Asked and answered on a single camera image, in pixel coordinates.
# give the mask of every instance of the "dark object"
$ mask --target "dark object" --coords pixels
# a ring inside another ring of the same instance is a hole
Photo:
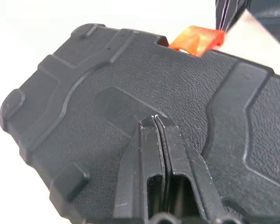
[[[280,42],[280,0],[253,0],[249,11]]]
[[[216,29],[228,31],[251,0],[216,0]]]
[[[1,126],[74,224],[280,224],[280,76],[167,46],[83,25],[9,94]]]

